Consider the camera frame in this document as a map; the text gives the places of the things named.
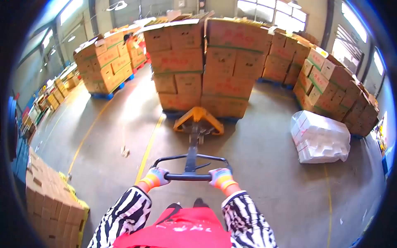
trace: pallet jack handle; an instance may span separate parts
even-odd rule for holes
[[[170,157],[164,157],[164,158],[159,158],[157,159],[154,164],[151,166],[151,168],[157,167],[157,164],[162,162],[162,161],[167,161],[167,160],[173,160],[173,159],[179,159],[179,158],[187,158],[189,154],[182,154],[182,155],[177,155],[177,156],[170,156]],[[228,168],[232,173],[232,168],[229,165],[229,162],[225,158],[220,158],[220,157],[213,157],[209,155],[204,155],[204,154],[196,154],[197,158],[205,158],[208,160],[216,160],[216,161],[222,161],[225,163],[226,168]],[[205,167],[209,165],[210,163],[206,163],[204,165],[199,165],[192,168],[187,168],[188,167],[188,161],[186,161],[186,166],[185,166],[185,172],[182,174],[171,174],[167,173],[164,175],[164,178],[166,180],[177,180],[177,181],[211,181],[212,176],[210,174],[206,175],[198,175],[196,174],[196,169]]]

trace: worker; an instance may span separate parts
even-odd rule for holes
[[[166,173],[166,169],[152,168],[145,178],[129,188],[102,217],[88,247],[277,247],[273,230],[264,216],[226,168],[209,173],[210,184],[227,196],[222,203],[227,232],[201,198],[193,208],[171,204],[154,225],[144,228],[152,207],[147,193],[170,183],[164,178]]]

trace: white plastic bag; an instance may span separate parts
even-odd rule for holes
[[[350,151],[350,132],[346,125],[303,110],[291,118],[291,135],[300,163],[346,161]]]

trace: zebra print sleeve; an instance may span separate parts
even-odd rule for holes
[[[129,188],[102,217],[88,248],[110,247],[118,236],[142,229],[151,207],[145,192],[137,186]]]
[[[229,196],[222,203],[222,214],[234,247],[277,247],[273,230],[246,191]]]

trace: hand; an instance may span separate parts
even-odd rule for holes
[[[215,188],[222,190],[223,192],[225,192],[226,188],[230,185],[238,186],[238,183],[233,180],[231,171],[229,169],[219,168],[210,170],[209,173],[212,176],[210,184]]]
[[[164,178],[164,175],[168,172],[169,171],[167,169],[163,169],[163,168],[158,168],[158,167],[151,168],[146,174],[146,176],[143,179],[141,179],[139,182],[146,183],[149,186],[148,189],[149,191],[154,187],[159,187],[169,184],[170,181]]]

